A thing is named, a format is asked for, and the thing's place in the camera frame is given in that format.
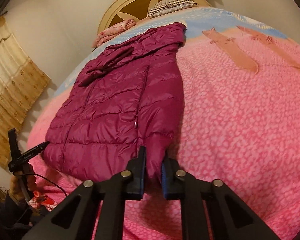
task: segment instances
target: curtain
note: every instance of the curtain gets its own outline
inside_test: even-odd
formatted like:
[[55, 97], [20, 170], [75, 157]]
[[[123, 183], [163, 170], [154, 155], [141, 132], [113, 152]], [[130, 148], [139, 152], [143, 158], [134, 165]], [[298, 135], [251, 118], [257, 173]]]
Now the curtain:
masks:
[[10, 160], [8, 130], [20, 131], [31, 108], [50, 78], [19, 46], [5, 18], [0, 17], [0, 166]]

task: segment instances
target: curved headboard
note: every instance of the curved headboard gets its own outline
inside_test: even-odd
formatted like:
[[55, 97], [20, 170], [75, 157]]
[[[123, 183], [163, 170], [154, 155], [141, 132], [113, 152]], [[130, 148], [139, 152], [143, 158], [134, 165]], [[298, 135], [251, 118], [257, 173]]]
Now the curved headboard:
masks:
[[[147, 17], [148, 8], [162, 0], [115, 0], [103, 15], [98, 33], [119, 22], [134, 19], [136, 22]], [[210, 7], [206, 0], [194, 0], [200, 6]]]

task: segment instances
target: metal screw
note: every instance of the metal screw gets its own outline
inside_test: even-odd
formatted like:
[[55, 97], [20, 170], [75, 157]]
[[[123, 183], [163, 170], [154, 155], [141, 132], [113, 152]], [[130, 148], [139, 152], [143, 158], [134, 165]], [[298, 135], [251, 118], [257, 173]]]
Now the metal screw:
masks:
[[221, 187], [223, 185], [223, 182], [220, 179], [215, 179], [213, 181], [213, 185], [215, 185], [216, 187]]
[[131, 176], [131, 171], [125, 170], [121, 172], [122, 177], [129, 177]]
[[84, 185], [85, 187], [91, 187], [91, 186], [93, 185], [93, 181], [92, 181], [92, 180], [86, 180], [86, 181], [83, 183], [83, 185]]
[[184, 177], [184, 176], [186, 175], [186, 172], [183, 171], [183, 170], [177, 170], [177, 171], [176, 171], [176, 175], [177, 175], [178, 177]]

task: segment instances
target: floral folded blanket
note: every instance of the floral folded blanket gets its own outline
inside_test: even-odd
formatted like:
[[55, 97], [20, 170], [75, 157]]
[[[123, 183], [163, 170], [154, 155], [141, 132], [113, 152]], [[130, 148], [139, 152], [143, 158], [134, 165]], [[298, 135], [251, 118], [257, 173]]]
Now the floral folded blanket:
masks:
[[134, 25], [136, 25], [135, 20], [129, 19], [105, 29], [104, 31], [98, 34], [98, 36], [96, 37], [96, 39], [92, 44], [92, 47], [95, 48], [101, 46], [103, 43], [113, 39], [114, 37], [118, 36], [120, 33], [123, 33], [124, 31], [130, 29]]

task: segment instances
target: hand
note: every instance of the hand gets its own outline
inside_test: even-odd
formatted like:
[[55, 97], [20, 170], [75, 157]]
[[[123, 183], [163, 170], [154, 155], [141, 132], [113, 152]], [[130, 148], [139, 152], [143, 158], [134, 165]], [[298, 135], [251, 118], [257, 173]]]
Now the hand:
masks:
[[[31, 164], [30, 165], [30, 172], [29, 173], [34, 173], [33, 171], [33, 166]], [[22, 175], [21, 171], [17, 171], [15, 172], [16, 175]], [[37, 178], [34, 175], [28, 175], [27, 177], [27, 187], [30, 191], [34, 191], [37, 189], [37, 184], [36, 184], [36, 180]], [[11, 176], [10, 179], [10, 189], [9, 189], [9, 194], [11, 197], [15, 198], [17, 201], [19, 202], [23, 202], [25, 200], [25, 196], [22, 193], [21, 187], [19, 185], [19, 180], [22, 177], [16, 177], [14, 175]]]

